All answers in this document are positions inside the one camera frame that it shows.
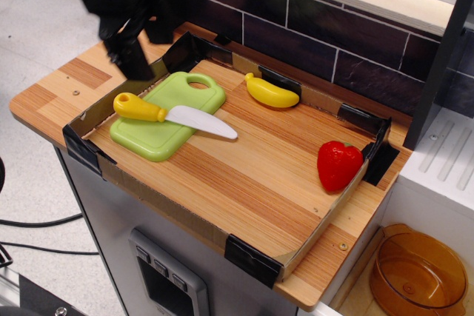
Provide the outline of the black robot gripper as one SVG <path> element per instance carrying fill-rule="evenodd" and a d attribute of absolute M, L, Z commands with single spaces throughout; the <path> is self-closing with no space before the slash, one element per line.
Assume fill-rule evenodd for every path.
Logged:
<path fill-rule="evenodd" d="M 82 0 L 99 17 L 99 38 L 108 56 L 132 81 L 149 81 L 154 73 L 138 35 L 144 31 L 153 44 L 173 42 L 173 12 L 164 0 Z"/>

